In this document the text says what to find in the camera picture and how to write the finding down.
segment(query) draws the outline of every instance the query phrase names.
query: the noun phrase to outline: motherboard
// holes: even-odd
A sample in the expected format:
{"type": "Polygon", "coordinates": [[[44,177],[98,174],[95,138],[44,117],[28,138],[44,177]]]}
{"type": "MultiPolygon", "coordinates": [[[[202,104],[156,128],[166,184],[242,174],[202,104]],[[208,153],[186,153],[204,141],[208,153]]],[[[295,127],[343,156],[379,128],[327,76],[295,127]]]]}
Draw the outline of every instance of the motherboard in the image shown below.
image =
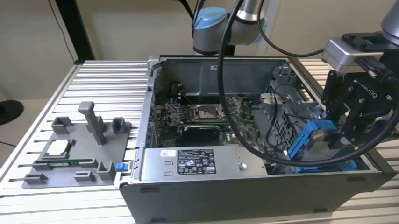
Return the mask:
{"type": "MultiPolygon", "coordinates": [[[[227,101],[231,116],[236,121],[242,135],[254,147],[264,147],[246,97],[227,97],[227,101]]],[[[240,144],[230,129],[218,97],[199,100],[196,97],[186,96],[182,93],[179,98],[168,98],[163,104],[155,106],[155,109],[159,147],[240,144]]]]}

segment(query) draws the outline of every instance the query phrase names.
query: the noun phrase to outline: black cable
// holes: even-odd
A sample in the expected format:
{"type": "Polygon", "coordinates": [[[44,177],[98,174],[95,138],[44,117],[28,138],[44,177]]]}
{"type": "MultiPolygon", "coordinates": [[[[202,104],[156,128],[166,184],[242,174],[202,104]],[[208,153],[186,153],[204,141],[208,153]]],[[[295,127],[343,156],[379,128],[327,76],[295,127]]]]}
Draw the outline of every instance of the black cable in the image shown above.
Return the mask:
{"type": "Polygon", "coordinates": [[[274,99],[275,99],[275,110],[274,110],[272,120],[271,120],[271,122],[270,122],[270,127],[268,127],[268,130],[267,130],[267,133],[266,133],[266,142],[267,142],[267,144],[270,145],[270,147],[271,147],[275,151],[278,151],[278,152],[282,152],[282,150],[280,150],[279,147],[278,147],[278,143],[276,143],[276,145],[274,145],[274,144],[270,143],[270,134],[271,134],[271,131],[272,131],[272,129],[274,129],[275,122],[276,122],[276,114],[278,114],[278,107],[279,107],[279,105],[278,105],[278,101],[276,101],[275,95],[279,94],[279,93],[276,92],[276,89],[278,89],[280,86],[292,86],[292,87],[295,87],[295,86],[291,85],[291,84],[280,84],[280,85],[278,85],[278,86],[275,87],[275,89],[274,89],[272,92],[271,92],[271,93],[274,94],[274,99]]]}
{"type": "Polygon", "coordinates": [[[194,19],[192,19],[192,23],[191,23],[191,36],[194,36],[194,28],[195,28],[195,22],[198,20],[198,16],[200,13],[202,8],[204,7],[206,4],[206,0],[198,0],[198,3],[195,4],[195,10],[194,10],[194,19]]]}
{"type": "Polygon", "coordinates": [[[12,144],[9,144],[9,143],[7,143],[4,141],[0,141],[0,143],[4,144],[4,145],[8,145],[8,146],[16,147],[16,145],[12,145],[12,144]]]}
{"type": "MultiPolygon", "coordinates": [[[[323,167],[323,166],[330,166],[334,165],[336,163],[340,162],[346,162],[348,160],[352,160],[355,158],[358,158],[360,155],[363,155],[364,153],[367,153],[379,143],[380,141],[390,135],[391,130],[394,130],[398,122],[399,122],[399,103],[398,103],[398,98],[399,95],[395,94],[395,96],[392,96],[392,98],[395,99],[395,107],[394,107],[394,113],[392,116],[387,122],[387,125],[384,127],[384,129],[382,130],[382,132],[379,132],[379,134],[376,135],[376,137],[367,142],[363,146],[360,147],[355,147],[355,150],[338,158],[331,158],[327,160],[319,160],[319,161],[294,161],[294,160],[286,160],[286,159],[280,159],[274,157],[270,153],[263,153],[260,151],[258,151],[246,141],[246,138],[242,136],[238,125],[231,117],[230,114],[230,108],[228,108],[228,104],[226,101],[226,93],[224,93],[224,83],[223,83],[223,58],[224,58],[224,49],[226,49],[226,45],[227,45],[227,40],[228,40],[228,34],[230,34],[230,30],[231,30],[231,26],[235,20],[235,17],[238,15],[238,10],[240,8],[243,4],[243,0],[238,0],[236,4],[234,6],[232,12],[231,12],[231,16],[228,18],[227,21],[227,25],[223,31],[223,35],[222,35],[222,39],[220,39],[220,46],[219,46],[219,55],[218,55],[218,87],[219,87],[219,97],[220,97],[220,103],[222,103],[222,108],[226,114],[226,118],[227,121],[230,123],[230,127],[234,131],[234,134],[236,135],[236,138],[239,140],[239,142],[242,143],[242,145],[246,147],[246,149],[259,158],[267,160],[267,161],[272,161],[275,163],[280,163],[283,165],[288,165],[288,166],[298,166],[298,167],[323,167]]],[[[399,88],[399,80],[395,77],[390,77],[388,82],[391,85],[394,85],[394,87],[399,88]]]]}
{"type": "Polygon", "coordinates": [[[262,25],[260,25],[260,12],[262,12],[263,4],[264,4],[264,0],[262,0],[260,5],[259,5],[259,9],[258,9],[258,29],[259,29],[259,33],[260,33],[263,39],[266,40],[266,42],[268,43],[268,45],[272,46],[272,48],[276,49],[280,53],[283,53],[284,55],[288,55],[288,56],[291,56],[291,57],[310,57],[310,56],[315,56],[315,55],[320,54],[320,53],[323,52],[323,49],[316,50],[315,52],[311,52],[311,53],[308,53],[308,54],[294,54],[294,53],[290,53],[288,51],[280,49],[280,48],[271,42],[271,40],[268,39],[267,35],[266,35],[264,32],[263,32],[262,25]]]}
{"type": "Polygon", "coordinates": [[[55,16],[55,19],[56,19],[56,22],[57,22],[57,27],[60,28],[61,33],[63,33],[64,43],[65,43],[67,50],[68,50],[69,55],[71,55],[71,58],[72,58],[72,62],[75,62],[75,58],[73,58],[73,56],[72,56],[71,49],[69,49],[69,47],[68,47],[68,43],[67,43],[65,33],[64,33],[63,28],[61,28],[61,25],[60,25],[60,23],[59,23],[59,21],[57,21],[57,16],[56,16],[55,9],[52,8],[52,4],[51,4],[49,0],[48,0],[48,4],[49,4],[49,8],[51,8],[52,15],[55,16]]]}
{"type": "Polygon", "coordinates": [[[188,16],[190,16],[190,18],[194,20],[194,13],[192,13],[192,10],[191,10],[191,8],[190,8],[190,5],[188,5],[188,3],[187,3],[187,0],[178,0],[180,3],[182,3],[182,5],[184,6],[184,8],[186,8],[186,11],[187,11],[187,13],[188,13],[188,16]]]}
{"type": "Polygon", "coordinates": [[[199,3],[200,3],[200,0],[198,0],[198,2],[195,3],[195,8],[194,8],[194,17],[192,17],[192,21],[191,21],[191,36],[194,36],[194,23],[195,23],[195,20],[198,19],[199,3]]]}

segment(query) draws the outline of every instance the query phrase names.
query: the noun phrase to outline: sticker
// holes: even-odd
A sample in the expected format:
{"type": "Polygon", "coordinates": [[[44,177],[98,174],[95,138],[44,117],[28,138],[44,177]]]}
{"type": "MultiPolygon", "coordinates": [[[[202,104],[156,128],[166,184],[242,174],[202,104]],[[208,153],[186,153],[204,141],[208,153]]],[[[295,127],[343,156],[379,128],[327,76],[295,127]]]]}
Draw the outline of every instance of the sticker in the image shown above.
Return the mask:
{"type": "Polygon", "coordinates": [[[178,150],[178,173],[216,174],[214,149],[178,150]]]}
{"type": "Polygon", "coordinates": [[[162,157],[176,157],[176,150],[162,150],[162,157]]]}

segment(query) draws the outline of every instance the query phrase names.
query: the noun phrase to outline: aluminum extrusion table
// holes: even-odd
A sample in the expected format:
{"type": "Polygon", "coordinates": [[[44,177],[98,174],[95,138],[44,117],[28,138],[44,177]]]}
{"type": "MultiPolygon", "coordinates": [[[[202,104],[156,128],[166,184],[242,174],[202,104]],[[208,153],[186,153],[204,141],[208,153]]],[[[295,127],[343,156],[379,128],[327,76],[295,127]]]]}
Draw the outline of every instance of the aluminum extrusion table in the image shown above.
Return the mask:
{"type": "MultiPolygon", "coordinates": [[[[328,66],[319,59],[300,62],[324,86],[328,66]]],[[[134,159],[146,83],[146,61],[87,61],[73,66],[0,169],[1,224],[135,223],[115,186],[23,189],[21,178],[29,172],[28,165],[37,159],[49,139],[49,125],[55,117],[69,116],[72,122],[84,122],[84,116],[78,112],[82,101],[96,103],[95,112],[104,121],[124,117],[132,123],[124,160],[134,159]]],[[[399,140],[379,144],[378,151],[399,173],[399,140]]],[[[358,194],[334,213],[212,223],[399,223],[399,175],[375,192],[358,194]]]]}

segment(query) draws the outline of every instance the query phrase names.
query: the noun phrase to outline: green circuit board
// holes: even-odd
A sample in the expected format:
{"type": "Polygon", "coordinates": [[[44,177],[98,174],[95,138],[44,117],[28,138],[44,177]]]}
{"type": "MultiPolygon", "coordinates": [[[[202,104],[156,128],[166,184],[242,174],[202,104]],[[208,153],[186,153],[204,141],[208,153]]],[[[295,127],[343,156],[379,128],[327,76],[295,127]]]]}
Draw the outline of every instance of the green circuit board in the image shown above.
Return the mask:
{"type": "MultiPolygon", "coordinates": [[[[247,142],[255,147],[264,145],[260,132],[254,121],[254,115],[248,103],[243,97],[227,97],[231,116],[236,121],[240,133],[247,142]]],[[[182,143],[186,127],[218,127],[219,140],[204,142],[207,146],[240,145],[239,140],[230,129],[220,104],[180,105],[179,103],[159,105],[159,146],[191,147],[202,146],[198,143],[182,143]]]]}

